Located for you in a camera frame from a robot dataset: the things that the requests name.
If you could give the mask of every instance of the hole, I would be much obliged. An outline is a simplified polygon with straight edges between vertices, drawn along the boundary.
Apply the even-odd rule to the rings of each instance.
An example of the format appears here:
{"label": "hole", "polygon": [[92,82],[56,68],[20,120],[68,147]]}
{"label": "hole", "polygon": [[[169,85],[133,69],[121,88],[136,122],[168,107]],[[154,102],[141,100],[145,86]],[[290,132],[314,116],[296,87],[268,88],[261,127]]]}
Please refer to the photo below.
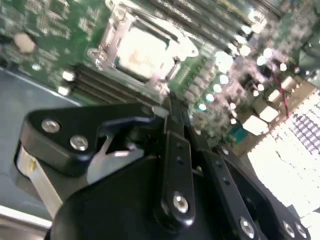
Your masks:
{"label": "hole", "polygon": [[183,149],[183,148],[184,148],[184,146],[183,146],[180,142],[178,142],[178,143],[176,144],[176,147],[177,147],[178,149]]}
{"label": "hole", "polygon": [[215,164],[216,164],[219,168],[222,168],[222,164],[221,164],[221,162],[219,162],[219,161],[215,161]]}
{"label": "hole", "polygon": [[177,157],[176,157],[176,160],[177,160],[177,162],[180,163],[181,165],[184,164],[184,161],[182,160],[182,158],[181,158],[180,156],[177,156]]}
{"label": "hole", "polygon": [[230,185],[230,182],[229,182],[229,180],[228,179],[226,179],[225,177],[223,178],[223,181],[224,181],[224,183],[226,184],[226,185]]}

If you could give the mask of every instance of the black plastic part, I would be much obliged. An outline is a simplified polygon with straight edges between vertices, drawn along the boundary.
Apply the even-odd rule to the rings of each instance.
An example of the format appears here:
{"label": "black plastic part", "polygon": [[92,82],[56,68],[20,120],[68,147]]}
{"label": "black plastic part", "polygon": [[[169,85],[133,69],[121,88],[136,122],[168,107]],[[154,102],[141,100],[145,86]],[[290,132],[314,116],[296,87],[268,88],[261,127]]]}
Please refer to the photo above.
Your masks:
{"label": "black plastic part", "polygon": [[194,223],[180,234],[166,231],[154,218],[160,160],[136,161],[73,194],[58,211],[51,240],[221,240],[221,223],[204,179],[193,175]]}
{"label": "black plastic part", "polygon": [[[310,234],[300,220],[276,199],[230,149],[224,148],[228,155],[224,154],[220,146],[216,150],[224,159],[242,197],[249,199],[251,206],[254,206],[254,215],[267,239],[292,239],[284,229],[285,221],[294,230],[295,240],[309,240]],[[306,238],[299,234],[296,223],[306,232]]]}
{"label": "black plastic part", "polygon": [[[164,139],[157,148],[161,162],[154,216],[167,231],[178,233],[191,226],[196,216],[191,152],[190,143],[184,138],[180,101],[171,94],[166,106],[170,115],[165,118]],[[187,212],[174,206],[175,195],[186,199]]]}
{"label": "black plastic part", "polygon": [[[218,202],[222,207],[223,218],[230,229],[224,235],[237,240],[259,240],[258,229],[252,220],[250,213],[237,189],[237,186],[226,166],[226,163],[218,154],[213,153],[202,134],[197,134],[193,127],[188,128],[188,135],[193,147],[193,158],[201,167],[203,176],[211,186]],[[249,237],[241,229],[240,219],[244,218],[252,225],[254,236]]]}
{"label": "black plastic part", "polygon": [[[60,131],[45,132],[42,121],[46,119],[57,121]],[[25,117],[20,142],[30,155],[54,169],[69,176],[79,176],[97,152],[98,134],[102,128],[149,124],[154,119],[151,109],[141,103],[37,110]],[[87,139],[85,151],[73,149],[70,139],[74,135]]]}

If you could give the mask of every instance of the capacitor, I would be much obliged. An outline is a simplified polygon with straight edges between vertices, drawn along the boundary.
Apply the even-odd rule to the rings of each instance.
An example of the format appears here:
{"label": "capacitor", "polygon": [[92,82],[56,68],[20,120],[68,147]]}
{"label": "capacitor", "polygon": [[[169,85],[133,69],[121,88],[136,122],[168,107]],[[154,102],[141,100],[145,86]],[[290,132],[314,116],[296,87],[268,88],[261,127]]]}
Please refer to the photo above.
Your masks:
{"label": "capacitor", "polygon": [[206,82],[209,82],[211,79],[210,71],[202,68],[198,75]]}
{"label": "capacitor", "polygon": [[211,59],[205,61],[204,68],[207,70],[211,70],[215,66],[215,62]]}
{"label": "capacitor", "polygon": [[193,83],[198,85],[200,88],[202,89],[205,89],[208,85],[207,82],[205,82],[201,77],[199,76],[196,76],[194,79],[193,79]]}
{"label": "capacitor", "polygon": [[228,98],[226,99],[226,101],[228,102],[228,104],[229,104],[229,106],[230,106],[230,108],[231,108],[232,110],[234,110],[234,109],[237,108],[237,105],[236,105],[235,102],[231,99],[231,97],[228,97]]}
{"label": "capacitor", "polygon": [[194,84],[190,84],[189,91],[192,92],[196,97],[200,95],[200,89]]}
{"label": "capacitor", "polygon": [[193,103],[195,101],[195,96],[193,95],[192,92],[186,90],[184,92],[184,98],[187,99],[188,101],[190,101],[191,103]]}

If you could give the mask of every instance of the black metal bracket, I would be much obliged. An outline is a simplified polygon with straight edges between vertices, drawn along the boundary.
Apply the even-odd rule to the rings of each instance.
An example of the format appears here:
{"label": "black metal bracket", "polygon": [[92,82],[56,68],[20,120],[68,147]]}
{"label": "black metal bracket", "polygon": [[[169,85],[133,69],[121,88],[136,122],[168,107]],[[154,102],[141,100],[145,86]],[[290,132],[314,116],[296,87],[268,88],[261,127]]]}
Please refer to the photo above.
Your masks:
{"label": "black metal bracket", "polygon": [[236,179],[237,188],[249,202],[256,203],[255,213],[267,239],[310,239],[300,220],[267,189],[262,182],[226,146],[216,148]]}
{"label": "black metal bracket", "polygon": [[184,138],[180,101],[167,99],[170,114],[164,122],[164,149],[160,148],[159,193],[154,214],[171,232],[191,226],[196,217],[190,143]]}
{"label": "black metal bracket", "polygon": [[200,131],[190,126],[188,133],[203,176],[209,183],[210,189],[215,191],[223,207],[230,229],[229,233],[225,234],[239,240],[261,239],[224,160],[211,151],[206,138]]}
{"label": "black metal bracket", "polygon": [[[300,221],[247,168],[242,167],[229,149],[210,149],[204,134],[191,126],[187,108],[175,95],[171,95],[165,104],[169,114],[159,114],[161,109],[131,103],[39,110],[26,116],[17,153],[26,153],[28,162],[21,162],[22,158],[20,162],[26,164],[27,172],[38,173],[43,169],[41,166],[50,168],[58,180],[64,177],[76,179],[73,176],[87,170],[97,153],[97,139],[105,130],[131,127],[129,139],[138,142],[140,136],[144,139],[140,142],[148,139],[144,137],[149,135],[149,130],[154,134],[144,157],[128,163],[132,165],[111,176],[85,185],[80,191],[77,188],[66,201],[61,201],[56,207],[52,239],[77,239],[82,236],[80,233],[87,234],[88,238],[84,239],[89,239],[91,231],[99,236],[97,239],[113,235],[116,237],[110,239],[118,239],[119,235],[122,235],[119,239],[128,239],[126,234],[132,232],[136,239],[150,239],[150,236],[173,239],[177,233],[186,240],[198,236],[211,239],[213,235],[237,240],[310,239]],[[127,129],[122,132],[125,133],[121,137],[127,137]],[[80,141],[82,148],[73,146],[71,139],[74,136],[85,138],[86,142]],[[201,167],[203,177],[193,172],[197,166]],[[43,184],[35,178],[33,182]],[[251,200],[256,204],[257,218],[248,204]],[[137,225],[124,223],[119,217],[121,214],[136,221]],[[102,219],[98,222],[103,224],[89,227],[96,218]],[[110,229],[116,230],[106,231],[104,220]],[[59,236],[61,226],[65,226],[63,238]],[[219,233],[213,233],[212,228],[217,226]]]}
{"label": "black metal bracket", "polygon": [[[141,103],[37,110],[25,117],[18,147],[23,146],[30,155],[63,174],[79,176],[85,173],[97,153],[101,130],[149,124],[154,119],[151,108]],[[56,123],[58,131],[44,129],[44,121],[48,120]],[[82,148],[72,146],[74,136],[83,137]]]}

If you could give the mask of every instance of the green circuit board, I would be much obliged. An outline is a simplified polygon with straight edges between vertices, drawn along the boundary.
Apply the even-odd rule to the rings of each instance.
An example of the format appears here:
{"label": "green circuit board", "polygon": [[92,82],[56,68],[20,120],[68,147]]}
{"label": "green circuit board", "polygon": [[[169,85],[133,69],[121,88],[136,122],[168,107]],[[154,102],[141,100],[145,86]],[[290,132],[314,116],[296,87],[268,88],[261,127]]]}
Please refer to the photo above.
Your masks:
{"label": "green circuit board", "polygon": [[[166,96],[160,94],[161,91],[112,67],[100,69],[88,54],[90,50],[100,48],[114,6],[118,2],[0,0],[0,34],[13,38],[17,33],[27,33],[36,44],[34,51],[28,54],[19,52],[14,44],[6,44],[1,54],[17,64],[20,72],[53,90],[61,86],[65,70],[82,65],[160,104]],[[227,135],[230,129],[226,99],[237,100],[239,109],[250,107],[254,101],[252,95],[247,93],[248,89],[240,85],[246,74],[244,69],[252,65],[250,60],[255,62],[265,48],[273,48],[281,61],[298,64],[293,59],[293,53],[305,44],[312,33],[312,26],[318,21],[310,0],[273,0],[265,1],[264,4],[255,1],[248,3],[245,0],[177,0],[174,4],[164,0],[121,2],[134,3],[144,13],[174,25],[196,46],[198,55],[187,57],[180,63],[174,77],[167,81],[167,87],[182,99],[188,100],[190,112],[201,119],[195,125],[206,129],[211,137],[216,136],[215,140]],[[239,43],[242,38],[237,37],[242,27],[254,29],[257,24],[262,25],[263,30],[254,33],[253,40],[249,41],[248,38],[247,43]],[[239,53],[235,54],[232,50],[234,47],[238,51],[243,44],[250,47],[251,54],[248,57],[239,56]],[[226,50],[231,52],[233,58],[228,73],[218,67],[215,55]],[[210,61],[212,66],[208,69],[206,65]],[[223,74],[230,78],[225,85],[220,82]],[[282,74],[283,78],[289,74],[292,74],[292,70]],[[199,76],[206,78],[205,84],[195,83]],[[213,86],[219,84],[222,85],[221,92],[214,91]],[[274,84],[268,83],[265,87],[274,88]],[[219,101],[208,101],[207,94],[214,95]],[[75,92],[73,96],[85,104],[95,103],[95,99],[84,92]],[[201,104],[206,105],[206,111],[199,110]]]}

